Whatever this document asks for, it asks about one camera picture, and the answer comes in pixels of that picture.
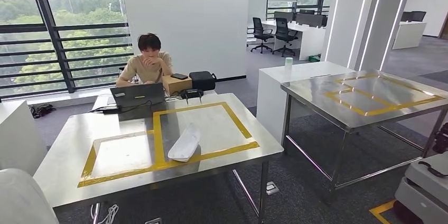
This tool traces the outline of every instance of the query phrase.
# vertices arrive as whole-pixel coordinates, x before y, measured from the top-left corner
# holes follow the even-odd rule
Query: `window frame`
[[[39,13],[40,13],[40,16],[42,19],[42,23],[0,25],[0,34],[48,32],[50,38],[35,39],[35,40],[0,41],[0,45],[51,42],[51,44],[53,46],[53,50],[3,52],[3,53],[0,53],[0,57],[42,54],[42,53],[52,52],[52,53],[56,54],[57,59],[46,60],[46,61],[21,62],[21,63],[5,63],[5,64],[0,64],[0,69],[1,68],[17,67],[17,66],[50,64],[50,63],[57,63],[59,65],[59,68],[57,70],[48,70],[48,71],[36,71],[36,72],[26,72],[26,73],[8,73],[8,74],[0,75],[0,79],[14,78],[14,77],[20,77],[20,76],[37,76],[37,75],[50,74],[50,73],[61,73],[63,76],[63,79],[53,79],[53,80],[46,80],[46,81],[36,81],[36,82],[17,83],[17,84],[11,84],[11,85],[1,85],[0,90],[1,89],[13,89],[13,88],[17,88],[17,87],[45,85],[45,84],[52,84],[52,83],[62,83],[62,82],[65,83],[65,87],[49,89],[49,90],[17,93],[17,94],[11,94],[11,95],[0,95],[0,101],[1,101],[1,99],[9,99],[9,98],[16,98],[16,97],[30,96],[30,95],[39,95],[39,94],[48,94],[48,93],[62,92],[62,91],[67,91],[69,93],[73,93],[79,89],[110,86],[110,85],[115,84],[115,82],[106,82],[106,83],[98,83],[98,84],[87,85],[87,86],[76,86],[76,81],[77,80],[106,78],[106,77],[111,77],[113,75],[118,76],[118,72],[116,74],[115,73],[105,73],[105,74],[90,75],[90,76],[83,76],[83,77],[73,77],[71,72],[79,71],[79,70],[88,70],[88,69],[121,67],[121,66],[124,66],[126,63],[122,62],[122,63],[110,63],[110,64],[96,64],[94,66],[89,66],[89,67],[70,68],[69,62],[91,60],[91,59],[126,57],[126,56],[134,55],[132,52],[126,52],[126,53],[120,53],[120,54],[106,54],[106,55],[100,55],[100,56],[94,56],[94,57],[83,57],[83,58],[67,58],[66,52],[99,50],[99,49],[105,49],[105,48],[118,48],[118,47],[132,47],[132,44],[130,42],[125,42],[122,44],[100,45],[100,46],[87,46],[87,47],[83,46],[83,47],[77,47],[77,48],[64,48],[63,42],[79,41],[79,40],[93,40],[93,39],[106,39],[106,38],[125,38],[125,37],[130,37],[129,32],[119,33],[119,34],[81,36],[81,37],[73,37],[73,38],[62,38],[60,36],[59,32],[67,31],[67,30],[111,29],[111,28],[118,28],[118,27],[129,28],[128,23],[121,22],[121,23],[101,23],[101,24],[88,24],[88,25],[69,25],[69,26],[59,25],[59,26],[57,26],[55,23],[55,20],[54,20],[53,13],[50,8],[49,0],[35,0],[35,2],[38,6]]]

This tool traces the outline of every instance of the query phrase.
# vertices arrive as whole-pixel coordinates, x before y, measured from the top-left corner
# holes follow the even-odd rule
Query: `white device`
[[[200,137],[199,129],[194,124],[189,124],[178,141],[171,147],[168,158],[179,162],[187,162],[196,151]]]

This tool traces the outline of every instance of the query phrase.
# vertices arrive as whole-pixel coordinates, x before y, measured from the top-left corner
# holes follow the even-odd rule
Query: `tree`
[[[68,35],[68,37],[80,37],[87,36],[87,31],[76,31],[74,34]],[[67,41],[65,42],[65,48],[75,48],[75,47],[87,47],[87,46],[99,46],[99,45],[108,45],[110,41],[107,39],[102,40],[79,40],[79,41]],[[51,49],[51,44],[42,44],[40,46],[40,50],[48,50]],[[106,48],[100,50],[87,50],[87,51],[72,51],[67,52],[67,58],[83,58],[83,57],[95,57],[100,55],[107,54],[119,54],[119,53],[128,53],[132,52],[130,47],[120,47],[120,48]],[[88,67],[95,66],[98,64],[112,64],[112,63],[121,63],[127,62],[130,57],[119,57],[119,58],[105,58],[98,60],[82,60],[82,61],[73,61],[69,62],[69,66],[71,68],[79,68],[79,67]],[[26,59],[26,62],[33,61],[45,61],[45,60],[54,60],[56,59],[56,54],[54,53],[44,53],[44,54],[30,54]],[[59,70],[59,64],[39,64],[39,65],[30,65],[23,66],[20,70],[20,73],[27,72],[37,72],[37,71],[50,71],[50,70]],[[100,68],[100,69],[91,69],[91,70],[82,70],[82,71],[74,71],[72,73],[73,77],[83,77],[83,76],[91,76],[91,75],[102,75],[106,73],[117,73],[117,68]],[[87,86],[94,85],[98,83],[104,82],[113,82],[117,78],[115,77],[104,77],[104,78],[96,78],[96,79],[88,79],[88,80],[80,80],[77,82],[77,86]],[[37,76],[20,76],[14,79],[15,83],[25,83],[25,82],[34,82],[34,81],[48,81],[48,80],[58,80],[63,79],[61,73],[50,73],[50,74],[40,74]],[[30,91],[41,91],[46,89],[59,89],[65,88],[65,83],[51,83],[49,85],[35,85],[22,87],[17,89],[17,92],[30,92]]]
[[[98,24],[98,23],[118,23],[126,22],[126,16],[122,13],[125,12],[123,8],[120,8],[122,4],[120,0],[49,0],[52,8],[52,13],[57,25],[81,25],[81,24]],[[0,25],[2,24],[27,24],[27,23],[42,23],[42,19],[37,10],[37,6],[34,0],[0,0]],[[127,33],[125,28],[114,29],[91,29],[84,31],[60,31],[62,37],[79,37],[79,36],[91,36],[91,35],[106,35]],[[13,41],[13,40],[25,40],[25,39],[49,39],[47,32],[35,32],[35,33],[12,33],[12,34],[0,34],[0,41]],[[63,42],[64,48],[74,47],[86,47],[86,46],[99,46],[116,43],[128,43],[129,38],[110,38],[110,39],[95,39],[95,40],[80,40],[80,41],[66,41]],[[20,45],[3,45],[0,46],[0,53],[15,52],[15,51],[36,51],[36,50],[53,50],[52,43],[33,43],[33,44],[20,44]],[[100,50],[89,51],[74,51],[66,52],[68,58],[79,57],[95,57],[105,54],[121,54],[131,53],[131,47],[124,48],[110,48]],[[0,57],[0,63],[18,63],[18,62],[32,62],[32,61],[48,61],[56,59],[55,53],[45,54],[30,54],[21,56],[9,56]],[[87,67],[98,64],[110,64],[126,62],[129,57],[86,60],[86,61],[74,61],[69,62],[71,68],[75,67]],[[49,70],[59,70],[58,63],[52,64],[40,64],[23,67],[8,67],[0,68],[0,74],[10,73],[27,73],[27,72],[39,72]],[[117,68],[103,68],[95,70],[74,71],[73,77],[82,77],[90,75],[101,75],[105,73],[118,73]],[[48,81],[55,79],[63,79],[61,73],[52,74],[40,74],[37,76],[21,76],[16,78],[2,78],[0,79],[0,85],[10,85],[25,82],[35,81]],[[88,80],[76,81],[77,86],[93,85],[103,82],[113,82],[116,77],[104,77]],[[49,85],[35,85],[28,87],[5,89],[0,95],[9,95],[13,93],[34,92],[48,89],[65,88],[65,83],[52,83]]]

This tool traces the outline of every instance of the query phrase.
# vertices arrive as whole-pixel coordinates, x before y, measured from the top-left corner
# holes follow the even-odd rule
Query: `computer monitor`
[[[274,19],[277,18],[285,18],[288,22],[293,21],[293,13],[292,12],[274,12]]]
[[[299,25],[306,24],[310,27],[321,27],[323,24],[323,16],[297,13],[295,15],[295,21]]]
[[[301,14],[315,14],[316,11],[310,9],[300,9],[298,12]]]
[[[411,22],[414,14],[412,12],[403,12],[401,22]]]

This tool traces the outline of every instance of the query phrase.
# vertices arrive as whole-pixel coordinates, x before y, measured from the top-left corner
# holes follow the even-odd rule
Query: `black hair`
[[[141,35],[138,38],[138,48],[144,51],[151,48],[154,51],[160,50],[161,48],[160,39],[153,33],[148,33],[147,35]]]

